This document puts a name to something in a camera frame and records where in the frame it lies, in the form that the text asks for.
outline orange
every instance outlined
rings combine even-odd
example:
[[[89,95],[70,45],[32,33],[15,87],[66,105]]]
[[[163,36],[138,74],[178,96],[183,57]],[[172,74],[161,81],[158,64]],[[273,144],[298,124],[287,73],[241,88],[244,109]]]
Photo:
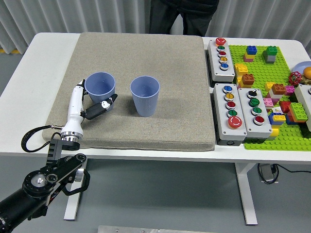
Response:
[[[311,67],[307,67],[303,70],[303,75],[307,78],[307,79],[311,79]]]

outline table leg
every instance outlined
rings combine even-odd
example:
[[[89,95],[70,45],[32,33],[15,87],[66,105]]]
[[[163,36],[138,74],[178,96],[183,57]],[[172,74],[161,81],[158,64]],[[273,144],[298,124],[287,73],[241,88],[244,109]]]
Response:
[[[246,225],[257,225],[255,208],[247,177],[247,172],[254,165],[253,163],[235,163]]]
[[[85,169],[86,164],[87,164],[87,160],[83,163],[81,168]],[[82,177],[80,182],[74,181],[72,183],[70,191],[75,190],[77,188],[81,188],[82,184],[83,184],[83,179],[84,179],[84,174],[83,174],[83,177]],[[67,202],[67,207],[66,207],[66,211],[65,211],[65,215],[64,215],[64,220],[74,221],[76,219],[80,194],[81,193],[76,193],[76,194],[68,197],[68,202]]]

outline gray control box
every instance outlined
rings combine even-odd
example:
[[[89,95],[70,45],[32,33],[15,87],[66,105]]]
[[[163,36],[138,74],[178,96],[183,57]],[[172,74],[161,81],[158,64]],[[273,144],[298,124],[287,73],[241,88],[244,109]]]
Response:
[[[224,52],[226,53],[225,57],[227,58],[228,70],[220,69],[220,57],[218,56],[219,52],[217,51],[216,42],[215,40],[210,40],[207,48],[209,62],[208,68],[210,70],[209,74],[213,82],[231,83],[235,76],[233,62],[227,42],[223,46],[225,48]]]
[[[311,86],[299,84],[295,89],[295,95],[307,114],[308,120],[306,124],[309,131],[311,131]]]
[[[256,94],[257,94],[255,99],[257,99],[259,102],[257,106],[256,105],[254,106],[253,103],[250,103],[252,98],[249,98],[247,96],[249,92],[254,92],[254,91],[256,91]],[[266,108],[263,102],[262,93],[260,89],[239,88],[238,93],[239,93],[240,102],[242,105],[244,120],[246,123],[246,131],[247,131],[246,138],[254,138],[254,139],[264,141],[272,133],[272,128],[271,128],[271,124],[268,118],[268,114],[267,114],[267,111],[266,111]],[[262,117],[261,120],[263,120],[263,122],[261,120],[260,121],[254,120],[254,118],[257,116]]]
[[[239,117],[242,121],[242,125],[235,129],[230,127],[228,123],[229,116],[227,114],[229,109],[226,108],[226,104],[228,103],[228,101],[225,100],[225,86],[232,88],[232,102],[235,103],[234,110],[237,113],[236,116]],[[213,89],[212,104],[214,119],[217,120],[217,122],[215,123],[217,144],[239,146],[245,139],[247,132],[237,86],[235,84],[216,83]]]

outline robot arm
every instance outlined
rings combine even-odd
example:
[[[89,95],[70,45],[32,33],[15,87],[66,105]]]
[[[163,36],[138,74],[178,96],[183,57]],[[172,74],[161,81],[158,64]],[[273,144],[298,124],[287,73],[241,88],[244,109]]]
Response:
[[[46,166],[40,170],[29,173],[23,182],[22,188],[0,202],[0,233],[9,233],[21,222],[28,218],[45,216],[49,204],[63,191],[67,196],[84,192],[88,188],[90,175],[84,169],[84,185],[73,191],[66,189],[66,184],[73,183],[79,173],[79,168],[86,161],[84,154],[67,156],[61,158],[62,150],[78,150],[78,140],[83,137],[81,123],[86,119],[93,119],[113,104],[117,94],[110,98],[96,103],[84,111],[83,97],[87,92],[84,89],[85,80],[81,81],[74,88],[68,109],[67,123],[64,127],[47,125],[38,127],[27,132],[21,142],[21,147],[26,152],[36,152],[46,145],[50,145]],[[53,128],[61,130],[61,133],[54,133],[51,140],[35,150],[27,149],[27,141],[30,137],[43,129]]]

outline push button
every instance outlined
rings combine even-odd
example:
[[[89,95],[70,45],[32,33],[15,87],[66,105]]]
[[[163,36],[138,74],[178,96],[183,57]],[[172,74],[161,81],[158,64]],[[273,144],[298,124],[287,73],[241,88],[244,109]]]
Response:
[[[231,93],[225,94],[225,101],[232,101],[234,99],[234,95]]]
[[[224,38],[222,38],[222,37],[218,37],[217,39],[216,39],[216,45],[218,45],[218,46],[222,46],[222,45],[224,45],[226,43],[226,40],[224,39]]]
[[[220,51],[219,53],[218,53],[218,57],[225,57],[227,54],[226,54],[226,52],[224,52],[224,51]]]
[[[226,70],[229,69],[229,66],[228,66],[228,64],[223,63],[223,64],[220,65],[220,69],[223,70],[223,71],[226,71]]]
[[[231,93],[232,92],[232,87],[231,86],[224,86],[223,87],[223,92],[224,93]]]
[[[233,102],[233,101],[228,101],[226,104],[225,104],[225,107],[226,107],[226,109],[228,109],[228,110],[231,110],[231,109],[235,109],[235,102]]]
[[[227,112],[227,116],[228,117],[232,117],[232,116],[236,116],[238,113],[237,113],[237,111],[235,111],[235,110],[229,110],[228,112]]]
[[[264,118],[262,116],[256,116],[254,117],[253,122],[256,125],[262,125],[264,123]]]
[[[231,128],[237,129],[242,125],[242,120],[238,116],[231,116],[228,119],[228,124]]]
[[[221,57],[221,58],[219,59],[219,63],[220,63],[220,64],[227,63],[227,61],[228,61],[228,58],[226,58],[226,57]]]
[[[259,103],[260,101],[257,98],[253,98],[248,102],[249,106],[251,106],[252,108],[257,107]]]
[[[261,114],[262,110],[261,108],[258,108],[258,107],[254,107],[252,108],[251,110],[251,113],[254,115],[254,116],[259,116]]]
[[[218,47],[217,47],[217,51],[218,51],[218,52],[222,52],[222,51],[224,51],[224,50],[225,50],[224,46],[218,46]]]

